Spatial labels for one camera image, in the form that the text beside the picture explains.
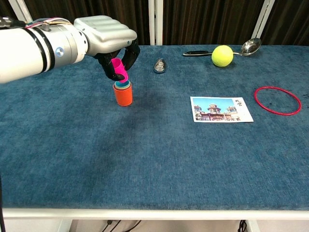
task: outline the postcard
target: postcard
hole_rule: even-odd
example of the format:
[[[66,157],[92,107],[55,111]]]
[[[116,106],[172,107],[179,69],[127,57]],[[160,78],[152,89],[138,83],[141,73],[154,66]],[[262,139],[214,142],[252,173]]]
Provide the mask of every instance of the postcard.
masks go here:
[[[253,122],[243,98],[191,97],[195,122]]]

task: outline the curtain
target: curtain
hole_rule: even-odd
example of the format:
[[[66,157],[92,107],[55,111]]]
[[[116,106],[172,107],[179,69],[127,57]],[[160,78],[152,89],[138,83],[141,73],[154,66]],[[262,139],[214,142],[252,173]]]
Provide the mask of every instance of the curtain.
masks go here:
[[[275,1],[261,35],[263,44],[309,45],[309,1]]]
[[[33,19],[62,17],[73,23],[78,17],[107,15],[136,31],[139,44],[150,44],[146,0],[25,0]]]
[[[0,0],[0,16],[9,16],[17,19],[8,0]]]
[[[164,0],[163,44],[243,44],[264,0]]]

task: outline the spoon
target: spoon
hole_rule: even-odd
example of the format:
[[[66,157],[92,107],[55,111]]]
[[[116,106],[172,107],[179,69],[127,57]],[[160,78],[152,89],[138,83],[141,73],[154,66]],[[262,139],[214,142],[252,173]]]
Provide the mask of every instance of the spoon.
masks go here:
[[[245,56],[245,57],[252,55],[260,48],[261,43],[262,43],[261,39],[252,38],[243,44],[239,52],[233,52],[233,54]],[[208,56],[211,54],[212,52],[209,53],[208,51],[189,51],[189,52],[183,53],[183,56],[202,57],[202,56]]]

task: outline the stacked cups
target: stacked cups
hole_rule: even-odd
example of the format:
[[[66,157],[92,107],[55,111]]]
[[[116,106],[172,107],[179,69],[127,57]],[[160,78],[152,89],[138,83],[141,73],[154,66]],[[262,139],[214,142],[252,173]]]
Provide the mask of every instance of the stacked cups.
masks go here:
[[[116,101],[120,106],[129,106],[133,102],[132,84],[128,80],[128,74],[121,62],[121,59],[112,59],[115,73],[121,74],[125,77],[122,81],[116,81],[113,85]]]

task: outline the white pole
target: white pole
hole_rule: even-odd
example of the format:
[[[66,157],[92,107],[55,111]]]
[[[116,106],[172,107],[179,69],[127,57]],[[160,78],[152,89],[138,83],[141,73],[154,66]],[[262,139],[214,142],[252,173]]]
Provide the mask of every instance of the white pole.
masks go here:
[[[32,22],[32,17],[24,0],[9,0],[9,3],[13,8],[18,20]]]
[[[264,0],[251,38],[260,38],[275,0]]]
[[[150,45],[155,45],[155,0],[148,0]]]
[[[156,0],[155,5],[155,40],[156,45],[162,45],[163,43],[163,0]]]

